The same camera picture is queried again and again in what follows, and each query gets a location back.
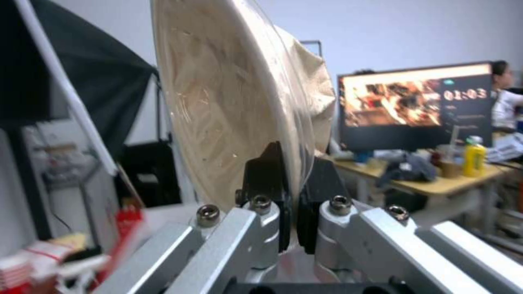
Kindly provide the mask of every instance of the wooden desk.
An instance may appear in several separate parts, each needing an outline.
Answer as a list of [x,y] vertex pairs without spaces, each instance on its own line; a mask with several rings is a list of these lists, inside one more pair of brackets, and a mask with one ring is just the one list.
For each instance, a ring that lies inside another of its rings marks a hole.
[[[386,167],[386,162],[371,162],[360,166],[349,161],[333,161],[339,171],[348,172],[357,176],[358,200],[368,204],[369,187],[379,178]],[[486,164],[485,172],[481,177],[469,178],[460,176],[454,179],[438,177],[430,183],[391,181],[393,188],[414,192],[428,197],[449,197],[450,200],[442,205],[431,206],[428,209],[413,215],[418,225],[430,226],[452,219],[465,212],[481,209],[482,227],[485,234],[494,231],[495,211],[492,209],[497,201],[496,179],[514,171],[515,169],[504,166]]]
[[[334,161],[337,168],[343,169],[363,177],[370,179],[377,179],[383,174],[386,167],[386,162],[375,161],[368,166],[359,166],[350,161]],[[408,182],[402,180],[395,180],[391,185],[401,190],[412,191],[426,196],[449,196],[457,192],[470,189],[477,185],[481,185],[491,179],[502,176],[504,173],[511,172],[513,169],[505,166],[485,165],[485,172],[481,177],[471,178],[459,176],[454,179],[447,179],[438,177],[436,181],[430,183],[422,182]]]

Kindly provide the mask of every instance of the woman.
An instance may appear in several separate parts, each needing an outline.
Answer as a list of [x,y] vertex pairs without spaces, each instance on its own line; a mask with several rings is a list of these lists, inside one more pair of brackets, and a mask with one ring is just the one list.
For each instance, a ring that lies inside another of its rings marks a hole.
[[523,106],[523,95],[507,91],[512,87],[512,70],[504,60],[492,62],[492,89],[497,93],[497,100],[492,108],[492,125],[496,128],[516,129],[517,106]]

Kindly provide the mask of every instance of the computer monitor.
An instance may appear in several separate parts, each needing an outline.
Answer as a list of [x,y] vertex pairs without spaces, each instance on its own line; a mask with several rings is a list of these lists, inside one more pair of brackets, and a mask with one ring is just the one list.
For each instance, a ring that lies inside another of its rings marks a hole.
[[489,62],[339,75],[342,150],[416,150],[448,144],[454,126],[492,145]]

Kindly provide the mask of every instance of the plastic wrap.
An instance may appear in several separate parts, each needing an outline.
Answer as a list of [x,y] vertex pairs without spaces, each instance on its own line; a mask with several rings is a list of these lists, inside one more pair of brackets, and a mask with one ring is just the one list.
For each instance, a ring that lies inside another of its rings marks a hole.
[[292,61],[254,1],[153,0],[158,66],[198,195],[228,211],[245,162],[280,141],[295,202],[313,162],[309,107]]

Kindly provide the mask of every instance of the screw head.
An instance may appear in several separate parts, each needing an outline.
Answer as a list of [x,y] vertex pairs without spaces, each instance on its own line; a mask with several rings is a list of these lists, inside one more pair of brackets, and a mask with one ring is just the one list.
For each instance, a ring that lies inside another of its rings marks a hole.
[[404,222],[408,220],[408,218],[410,217],[408,211],[404,207],[399,205],[390,205],[389,207],[387,207],[386,210],[390,214],[390,216],[392,216],[395,220],[400,222]]
[[206,204],[196,211],[198,225],[204,228],[214,226],[220,220],[220,209],[213,204]]
[[257,214],[264,216],[270,212],[270,204],[272,201],[265,195],[256,195],[251,199],[249,209]]
[[349,214],[352,204],[352,201],[343,195],[336,195],[329,201],[331,211],[338,216]]
[[245,200],[243,199],[243,192],[241,189],[238,189],[234,192],[234,202],[236,203],[237,207],[241,207],[243,204],[245,204]]

